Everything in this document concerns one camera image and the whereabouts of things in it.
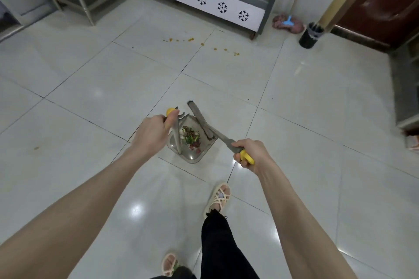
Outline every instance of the yellow handle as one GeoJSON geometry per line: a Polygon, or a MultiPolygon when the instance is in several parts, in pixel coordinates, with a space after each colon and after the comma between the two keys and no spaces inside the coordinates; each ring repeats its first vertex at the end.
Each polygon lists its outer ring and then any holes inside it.
{"type": "Polygon", "coordinates": [[[174,111],[174,110],[176,110],[176,108],[173,108],[173,107],[168,108],[168,109],[166,110],[166,117],[168,117],[168,116],[169,116],[169,114],[170,114],[172,111],[174,111]]]}
{"type": "Polygon", "coordinates": [[[249,164],[255,164],[253,158],[244,149],[240,151],[240,159],[242,161],[246,160],[247,162],[249,162],[249,164]]]}

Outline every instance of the hand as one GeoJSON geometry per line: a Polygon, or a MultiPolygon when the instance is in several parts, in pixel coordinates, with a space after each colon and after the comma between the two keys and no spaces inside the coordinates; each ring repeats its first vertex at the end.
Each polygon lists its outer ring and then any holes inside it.
{"type": "Polygon", "coordinates": [[[163,122],[163,115],[144,118],[135,133],[130,148],[139,155],[145,155],[147,158],[153,157],[165,146],[170,127],[172,127],[178,115],[179,110],[175,109],[168,115],[165,122],[163,122]]]}
{"type": "Polygon", "coordinates": [[[232,143],[233,147],[244,147],[246,152],[253,158],[255,161],[254,165],[250,165],[246,160],[240,159],[240,154],[236,153],[233,155],[234,160],[236,160],[240,165],[250,171],[254,172],[256,175],[261,173],[267,164],[275,163],[272,157],[269,155],[268,150],[266,150],[263,142],[259,140],[252,139],[242,139],[238,140],[235,143],[232,143]]]}

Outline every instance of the forearm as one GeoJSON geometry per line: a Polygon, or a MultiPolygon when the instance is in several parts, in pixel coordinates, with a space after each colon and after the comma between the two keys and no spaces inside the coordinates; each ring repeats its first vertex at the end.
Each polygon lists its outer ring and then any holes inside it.
{"type": "Polygon", "coordinates": [[[356,278],[275,162],[257,173],[294,279],[356,278]]]}
{"type": "Polygon", "coordinates": [[[128,149],[36,216],[0,246],[0,278],[68,277],[147,160],[128,149]]]}

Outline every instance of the pant leg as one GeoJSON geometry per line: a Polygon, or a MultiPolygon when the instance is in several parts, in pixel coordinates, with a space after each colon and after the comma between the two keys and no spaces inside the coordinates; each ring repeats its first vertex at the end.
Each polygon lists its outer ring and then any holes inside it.
{"type": "Polygon", "coordinates": [[[196,277],[192,273],[192,271],[185,266],[179,266],[175,270],[175,272],[173,272],[173,276],[171,276],[171,277],[158,276],[158,277],[154,277],[154,278],[151,278],[151,279],[167,279],[167,278],[172,278],[172,279],[196,279],[196,277]]]}
{"type": "Polygon", "coordinates": [[[259,279],[237,247],[226,218],[213,209],[202,225],[201,279],[259,279]]]}

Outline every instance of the brown door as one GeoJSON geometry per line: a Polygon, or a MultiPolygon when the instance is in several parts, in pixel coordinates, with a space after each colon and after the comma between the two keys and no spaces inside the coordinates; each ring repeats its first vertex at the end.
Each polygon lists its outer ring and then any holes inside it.
{"type": "Polygon", "coordinates": [[[337,25],[397,48],[419,26],[419,0],[356,0],[337,25]]]}

